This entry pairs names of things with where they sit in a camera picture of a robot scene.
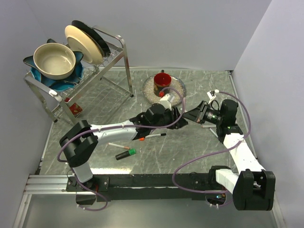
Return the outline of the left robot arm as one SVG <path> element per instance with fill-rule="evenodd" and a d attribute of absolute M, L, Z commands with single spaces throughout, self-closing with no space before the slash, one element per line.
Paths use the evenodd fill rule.
<path fill-rule="evenodd" d="M 95 191 L 98 185 L 88 160 L 98 144 L 139 140 L 155 129 L 177 130 L 187 124 L 176 107 L 168 108 L 161 104 L 153 104 L 145 112 L 118 124 L 93 125 L 82 120 L 60 139 L 60 153 L 65 155 L 65 162 L 76 175 L 77 185 L 82 190 Z"/>

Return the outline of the white pen pink tip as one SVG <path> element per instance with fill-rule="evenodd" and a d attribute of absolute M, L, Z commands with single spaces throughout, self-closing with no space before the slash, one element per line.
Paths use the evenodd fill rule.
<path fill-rule="evenodd" d="M 216 125 L 202 125 L 202 128 L 216 128 Z"/>

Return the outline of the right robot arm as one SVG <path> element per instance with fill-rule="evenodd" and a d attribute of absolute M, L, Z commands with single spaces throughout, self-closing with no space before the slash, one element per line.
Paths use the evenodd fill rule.
<path fill-rule="evenodd" d="M 273 208 L 276 177 L 254 157 L 236 122 L 237 112 L 238 103 L 230 99 L 225 99 L 218 110 L 202 101 L 183 117 L 198 124 L 215 124 L 218 140 L 229 150 L 236 165 L 237 173 L 229 168 L 216 169 L 208 177 L 209 186 L 213 189 L 224 186 L 232 193 L 237 210 L 269 211 Z"/>

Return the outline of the pink cap white pen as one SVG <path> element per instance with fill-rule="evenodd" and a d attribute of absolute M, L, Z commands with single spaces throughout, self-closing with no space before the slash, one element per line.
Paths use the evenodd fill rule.
<path fill-rule="evenodd" d="M 123 146 L 123 145 L 118 145 L 115 143 L 108 143 L 109 146 L 115 147 L 115 148 L 120 148 L 120 149 L 125 149 L 125 150 L 130 150 L 130 147 L 128 146 Z"/>

